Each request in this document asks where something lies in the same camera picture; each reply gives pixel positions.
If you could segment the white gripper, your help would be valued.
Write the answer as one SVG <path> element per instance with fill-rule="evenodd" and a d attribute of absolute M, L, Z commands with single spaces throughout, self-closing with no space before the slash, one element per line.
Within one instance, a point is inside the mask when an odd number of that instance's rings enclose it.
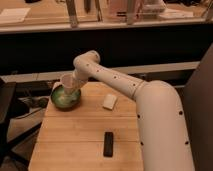
<path fill-rule="evenodd" d="M 81 89 L 85 84 L 87 83 L 87 80 L 82 80 L 77 71 L 74 70 L 72 73 L 72 88 L 73 89 Z"/>

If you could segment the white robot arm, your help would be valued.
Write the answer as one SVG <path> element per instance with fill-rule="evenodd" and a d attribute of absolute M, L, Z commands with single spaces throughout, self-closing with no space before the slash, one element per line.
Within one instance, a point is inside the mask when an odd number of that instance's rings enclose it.
<path fill-rule="evenodd" d="M 164 81 L 145 81 L 99 65 L 88 51 L 77 56 L 74 79 L 93 77 L 136 102 L 144 171 L 195 171 L 180 96 Z"/>

